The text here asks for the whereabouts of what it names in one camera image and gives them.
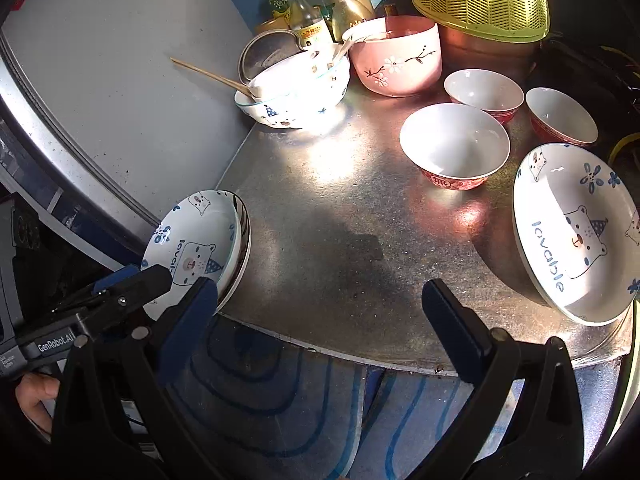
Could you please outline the person's left hand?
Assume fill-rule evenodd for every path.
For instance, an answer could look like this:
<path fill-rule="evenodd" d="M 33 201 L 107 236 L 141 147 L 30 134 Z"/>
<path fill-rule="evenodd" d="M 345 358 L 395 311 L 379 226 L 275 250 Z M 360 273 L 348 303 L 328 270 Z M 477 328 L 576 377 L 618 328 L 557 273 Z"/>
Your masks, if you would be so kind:
<path fill-rule="evenodd" d="M 60 382 L 48 375 L 25 374 L 15 388 L 18 405 L 26 418 L 45 436 L 52 431 L 52 416 L 44 406 L 44 401 L 55 400 Z"/>

